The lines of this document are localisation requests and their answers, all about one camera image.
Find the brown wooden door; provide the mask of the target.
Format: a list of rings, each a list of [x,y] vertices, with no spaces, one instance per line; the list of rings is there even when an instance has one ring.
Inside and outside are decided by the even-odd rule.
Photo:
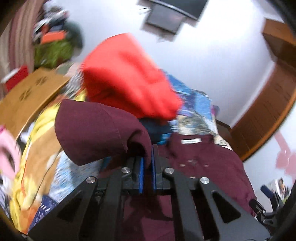
[[[265,144],[295,102],[295,34],[287,24],[267,19],[262,35],[276,62],[253,104],[230,131],[241,161]]]

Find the maroon button shirt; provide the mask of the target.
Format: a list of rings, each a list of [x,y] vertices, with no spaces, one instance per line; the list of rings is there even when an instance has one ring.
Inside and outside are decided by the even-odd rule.
[[[170,135],[163,145],[152,145],[144,124],[121,109],[99,103],[62,101],[55,119],[55,133],[66,155],[82,166],[112,156],[102,174],[123,162],[119,155],[139,154],[145,162],[145,193],[127,202],[124,240],[172,240],[171,200],[151,194],[166,167],[188,178],[208,177],[246,213],[255,195],[237,154],[214,143],[212,135]]]

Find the red folded garment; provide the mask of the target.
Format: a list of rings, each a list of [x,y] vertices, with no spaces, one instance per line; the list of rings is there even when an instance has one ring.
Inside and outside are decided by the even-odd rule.
[[[83,60],[81,71],[91,102],[137,118],[170,121],[182,106],[165,73],[129,33],[102,41]]]

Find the pink flamingo plush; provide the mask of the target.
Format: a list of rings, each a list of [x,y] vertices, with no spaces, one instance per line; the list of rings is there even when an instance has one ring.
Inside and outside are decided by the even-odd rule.
[[[21,149],[15,138],[1,125],[1,173],[13,180],[20,170]]]

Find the green patterned cloth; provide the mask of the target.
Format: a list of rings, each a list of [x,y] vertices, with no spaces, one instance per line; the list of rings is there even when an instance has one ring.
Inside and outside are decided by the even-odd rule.
[[[35,45],[34,67],[54,69],[73,55],[73,46],[67,40]]]

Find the red box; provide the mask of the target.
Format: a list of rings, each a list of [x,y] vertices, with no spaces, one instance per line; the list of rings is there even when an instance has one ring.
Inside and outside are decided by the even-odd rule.
[[[16,68],[7,74],[1,80],[1,84],[5,87],[6,92],[9,92],[28,75],[27,65],[22,65],[20,68]]]

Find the yellow orange blanket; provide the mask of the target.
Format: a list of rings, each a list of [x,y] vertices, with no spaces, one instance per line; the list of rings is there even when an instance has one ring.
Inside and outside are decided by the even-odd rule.
[[[39,114],[23,151],[20,170],[11,188],[10,217],[14,227],[27,234],[41,204],[49,193],[62,148],[55,133],[55,118],[65,95],[58,96]]]

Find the brown cardboard box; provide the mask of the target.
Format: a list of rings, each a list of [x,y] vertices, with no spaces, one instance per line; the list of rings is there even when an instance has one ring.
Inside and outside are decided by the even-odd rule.
[[[17,139],[37,114],[70,80],[54,70],[39,68],[1,100],[1,125]]]

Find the wall mounted black television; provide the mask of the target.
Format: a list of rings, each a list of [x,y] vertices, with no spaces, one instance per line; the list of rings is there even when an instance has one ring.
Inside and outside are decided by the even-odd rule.
[[[157,41],[173,42],[184,24],[196,27],[208,1],[138,1],[144,15],[141,30]]]

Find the blue patterned bedsheet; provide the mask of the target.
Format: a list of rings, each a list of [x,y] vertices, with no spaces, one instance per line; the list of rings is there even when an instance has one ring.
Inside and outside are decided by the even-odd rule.
[[[185,135],[210,134],[213,135],[215,144],[231,149],[229,143],[218,134],[215,120],[215,114],[219,110],[218,106],[212,104],[206,93],[190,89],[173,75],[167,74],[166,76],[183,101],[177,117],[168,122],[173,133]],[[31,230],[85,178],[97,175],[106,168],[110,161],[110,157],[105,157],[90,164],[77,166],[62,150],[49,193],[43,195],[29,229]]]

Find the navy folded garment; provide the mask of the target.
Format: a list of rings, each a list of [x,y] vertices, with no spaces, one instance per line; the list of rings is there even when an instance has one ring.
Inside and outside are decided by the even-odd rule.
[[[151,118],[141,118],[139,122],[146,128],[152,144],[165,144],[173,132],[168,122],[161,123]]]

